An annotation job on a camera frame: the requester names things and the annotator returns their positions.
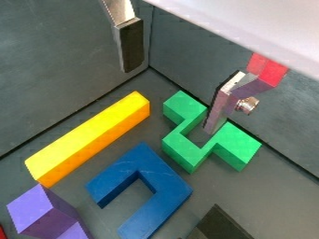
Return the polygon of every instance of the yellow block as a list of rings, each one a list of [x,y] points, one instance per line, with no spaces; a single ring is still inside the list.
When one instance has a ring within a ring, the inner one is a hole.
[[[26,159],[34,180],[53,186],[148,116],[149,102],[133,91]]]

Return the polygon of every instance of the blue u-shaped block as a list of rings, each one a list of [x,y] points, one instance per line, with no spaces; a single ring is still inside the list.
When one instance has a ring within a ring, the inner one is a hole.
[[[121,239],[149,238],[192,194],[192,189],[154,151],[140,143],[86,183],[100,208],[140,179],[153,196],[117,229]]]

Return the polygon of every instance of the green block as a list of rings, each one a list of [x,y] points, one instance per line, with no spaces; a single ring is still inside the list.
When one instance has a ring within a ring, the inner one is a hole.
[[[202,121],[205,112],[205,106],[182,91],[164,102],[162,114],[177,127],[161,139],[161,148],[189,174],[210,153],[214,153],[236,171],[241,171],[261,144],[227,122],[204,147],[198,148],[184,135]]]

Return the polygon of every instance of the plastic block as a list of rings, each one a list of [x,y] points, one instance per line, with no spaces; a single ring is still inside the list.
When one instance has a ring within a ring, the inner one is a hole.
[[[149,102],[133,91],[25,161],[46,188],[149,116]]]
[[[137,178],[154,194],[118,227],[118,235],[125,239],[149,238],[192,193],[153,150],[140,143],[85,185],[100,208],[108,205]]]
[[[5,231],[0,225],[0,239],[6,239],[6,236],[5,236]]]
[[[214,204],[186,239],[253,239],[231,216]]]
[[[288,67],[253,53],[247,65],[247,71],[257,76],[259,84],[263,82],[275,88],[288,72]]]
[[[210,153],[240,171],[260,148],[260,143],[225,122],[204,147],[198,148],[184,135],[202,121],[205,111],[205,106],[182,91],[164,102],[162,114],[178,126],[162,138],[161,148],[189,174]]]
[[[73,238],[92,238],[74,208],[40,184],[8,204],[8,210],[20,234],[54,239],[72,230],[73,234],[85,235]]]

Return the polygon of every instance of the purple block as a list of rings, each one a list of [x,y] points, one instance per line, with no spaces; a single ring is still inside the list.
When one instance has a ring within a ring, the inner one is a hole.
[[[8,204],[8,210],[20,234],[56,239],[77,222],[80,222],[77,230],[88,233],[76,209],[40,184]]]
[[[73,226],[57,237],[57,239],[89,239],[84,233],[81,224],[76,222]]]

